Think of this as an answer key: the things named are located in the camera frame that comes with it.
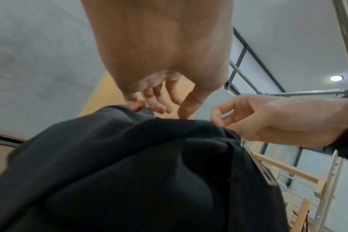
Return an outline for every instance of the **white ceiling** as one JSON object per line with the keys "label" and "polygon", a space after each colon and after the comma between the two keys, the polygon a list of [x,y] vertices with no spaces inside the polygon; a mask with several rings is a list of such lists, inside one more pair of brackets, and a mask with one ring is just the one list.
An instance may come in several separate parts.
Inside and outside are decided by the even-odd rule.
{"label": "white ceiling", "polygon": [[[287,92],[348,89],[331,0],[236,0],[233,25]],[[344,80],[332,82],[333,75]]]}

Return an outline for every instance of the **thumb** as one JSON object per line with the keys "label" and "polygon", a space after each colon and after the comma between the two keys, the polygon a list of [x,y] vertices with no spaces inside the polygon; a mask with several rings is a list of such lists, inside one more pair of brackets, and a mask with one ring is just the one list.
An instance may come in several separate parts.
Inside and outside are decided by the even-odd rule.
{"label": "thumb", "polygon": [[184,99],[178,109],[180,119],[187,119],[196,112],[206,101],[207,97],[212,93],[212,90],[206,90],[195,85],[193,90]]}
{"label": "thumb", "polygon": [[241,138],[247,139],[259,130],[272,125],[272,115],[263,110],[258,110],[250,116],[227,127],[236,132]]}

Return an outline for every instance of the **hand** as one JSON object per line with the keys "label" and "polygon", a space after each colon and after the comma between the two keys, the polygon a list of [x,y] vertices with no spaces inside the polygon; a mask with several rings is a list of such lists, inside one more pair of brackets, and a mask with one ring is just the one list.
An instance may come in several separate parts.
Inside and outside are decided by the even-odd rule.
{"label": "hand", "polygon": [[[130,108],[188,118],[229,75],[233,0],[82,0],[101,59]],[[182,101],[176,84],[195,83]],[[139,101],[141,92],[144,101]]]}
{"label": "hand", "polygon": [[242,94],[215,106],[211,121],[249,141],[323,147],[348,129],[348,99]]}

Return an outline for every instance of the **recessed light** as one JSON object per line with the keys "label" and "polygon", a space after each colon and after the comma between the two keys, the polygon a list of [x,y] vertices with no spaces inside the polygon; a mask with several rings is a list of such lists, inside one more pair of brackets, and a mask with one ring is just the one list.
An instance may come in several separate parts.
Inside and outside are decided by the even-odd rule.
{"label": "recessed light", "polygon": [[342,81],[343,77],[342,76],[332,76],[330,77],[331,81]]}

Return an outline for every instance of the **black backpack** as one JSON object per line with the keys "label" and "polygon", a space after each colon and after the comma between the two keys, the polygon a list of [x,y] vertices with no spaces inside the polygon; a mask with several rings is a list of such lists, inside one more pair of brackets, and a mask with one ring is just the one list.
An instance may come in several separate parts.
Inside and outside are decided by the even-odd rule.
{"label": "black backpack", "polygon": [[9,155],[0,231],[289,231],[280,189],[235,133],[124,106],[55,124]]}

